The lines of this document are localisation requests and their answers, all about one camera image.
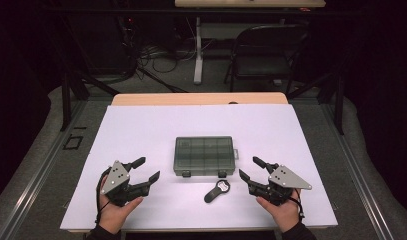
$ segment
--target plastic storage box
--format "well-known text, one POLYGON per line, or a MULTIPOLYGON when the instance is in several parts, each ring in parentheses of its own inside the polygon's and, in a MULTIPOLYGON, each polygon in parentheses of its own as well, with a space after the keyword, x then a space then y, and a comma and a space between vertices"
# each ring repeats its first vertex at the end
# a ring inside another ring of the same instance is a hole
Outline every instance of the plastic storage box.
POLYGON ((235 170, 231 137, 178 137, 174 171, 177 176, 218 176, 225 178, 235 170))

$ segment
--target key fob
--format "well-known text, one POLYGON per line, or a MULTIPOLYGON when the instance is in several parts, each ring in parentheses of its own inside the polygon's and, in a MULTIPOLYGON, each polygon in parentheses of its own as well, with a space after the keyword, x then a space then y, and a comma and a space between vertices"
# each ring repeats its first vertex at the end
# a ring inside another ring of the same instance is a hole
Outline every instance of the key fob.
POLYGON ((231 188, 231 185, 227 180, 219 180, 216 183, 215 188, 213 188, 210 192, 204 196, 204 201, 206 203, 210 203, 215 199, 217 196, 219 196, 221 193, 227 193, 229 189, 231 188))

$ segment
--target gripper jaw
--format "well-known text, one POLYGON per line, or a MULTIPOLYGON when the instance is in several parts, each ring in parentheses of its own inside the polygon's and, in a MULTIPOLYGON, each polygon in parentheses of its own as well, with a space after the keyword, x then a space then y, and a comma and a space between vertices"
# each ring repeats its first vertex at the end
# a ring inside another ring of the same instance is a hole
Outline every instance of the gripper jaw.
POLYGON ((253 157, 253 162, 261 168, 266 168, 270 175, 268 184, 264 185, 250 180, 250 177, 239 169, 240 178, 247 183, 250 195, 263 197, 270 203, 279 206, 290 198, 295 188, 312 188, 284 165, 265 163, 258 157, 253 157))

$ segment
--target desk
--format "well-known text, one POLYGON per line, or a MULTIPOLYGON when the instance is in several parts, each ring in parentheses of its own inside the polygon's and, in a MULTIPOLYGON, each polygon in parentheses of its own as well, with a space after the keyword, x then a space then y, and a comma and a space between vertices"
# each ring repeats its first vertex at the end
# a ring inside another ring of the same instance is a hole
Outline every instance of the desk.
POLYGON ((312 190, 302 192, 307 226, 337 225, 297 116, 282 93, 189 93, 121 94, 114 98, 61 229, 86 232, 94 228, 95 185, 101 172, 115 160, 126 163, 141 156, 147 161, 131 170, 131 183, 146 181, 158 170, 160 179, 127 218, 124 231, 232 231, 276 227, 238 176, 238 169, 242 169, 252 180, 267 183, 267 172, 252 162, 253 156, 285 164, 313 186, 312 190), (207 204, 203 198, 218 178, 175 176, 173 156, 176 137, 210 135, 232 136, 239 159, 234 174, 227 177, 231 190, 207 204))
MULTIPOLYGON (((186 7, 186 8, 318 8, 324 7, 324 0, 175 0, 176 7, 186 7)), ((215 31, 218 31, 218 34, 221 34, 223 38, 234 39, 238 34, 246 28, 252 27, 253 25, 242 24, 242 26, 227 26, 232 28, 233 31, 229 32, 227 28, 221 28, 219 31, 215 28, 215 31)), ((202 35, 202 23, 200 22, 200 17, 197 17, 196 21, 196 67, 194 70, 194 84, 201 84, 202 82, 202 71, 203 71, 203 56, 202 56, 202 46, 201 39, 204 38, 202 35)))

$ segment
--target white tabletop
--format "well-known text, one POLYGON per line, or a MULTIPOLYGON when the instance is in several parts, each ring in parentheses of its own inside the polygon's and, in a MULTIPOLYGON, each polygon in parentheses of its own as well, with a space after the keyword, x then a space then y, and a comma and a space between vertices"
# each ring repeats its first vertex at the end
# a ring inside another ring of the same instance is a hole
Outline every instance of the white tabletop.
POLYGON ((96 217, 95 187, 115 160, 145 164, 130 171, 130 184, 159 180, 127 218, 126 231, 257 230, 275 227, 272 217, 249 195, 238 169, 254 181, 268 183, 268 173, 252 162, 284 164, 313 186, 302 190, 309 227, 337 225, 302 129, 291 105, 230 104, 191 106, 109 106, 85 163, 61 229, 88 231, 96 217), (218 178, 175 176, 173 159, 178 136, 231 136, 239 152, 236 170, 227 180, 231 190, 204 202, 218 178))

